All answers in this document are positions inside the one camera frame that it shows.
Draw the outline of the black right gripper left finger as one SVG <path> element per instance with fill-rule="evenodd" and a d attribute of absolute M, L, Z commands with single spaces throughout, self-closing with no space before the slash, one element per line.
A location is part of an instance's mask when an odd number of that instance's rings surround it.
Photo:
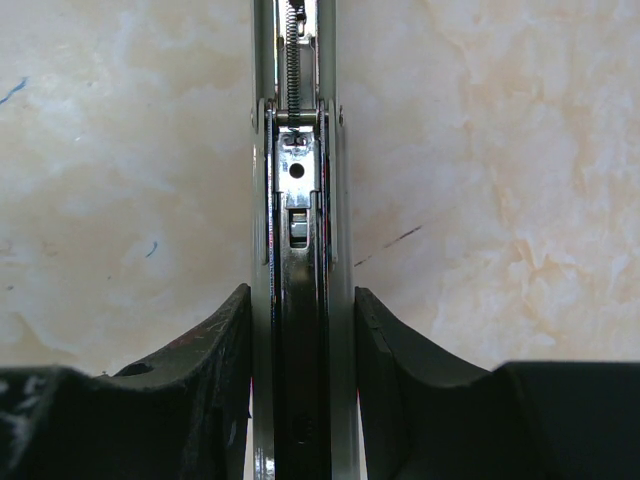
<path fill-rule="evenodd" d="M 115 375 L 1 372 L 5 479 L 239 479 L 249 418 L 251 295 Z"/>

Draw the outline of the large black chrome stapler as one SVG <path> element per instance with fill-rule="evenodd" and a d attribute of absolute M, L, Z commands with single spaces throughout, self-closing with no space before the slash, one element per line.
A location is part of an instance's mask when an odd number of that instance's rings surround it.
<path fill-rule="evenodd" d="M 333 1 L 251 5 L 258 479 L 361 473 L 349 163 Z"/>

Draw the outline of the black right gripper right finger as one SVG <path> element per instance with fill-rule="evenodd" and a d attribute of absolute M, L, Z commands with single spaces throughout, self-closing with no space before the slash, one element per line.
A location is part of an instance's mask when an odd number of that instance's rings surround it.
<path fill-rule="evenodd" d="M 518 361 L 485 370 L 355 292 L 372 479 L 635 479 L 639 366 Z"/>

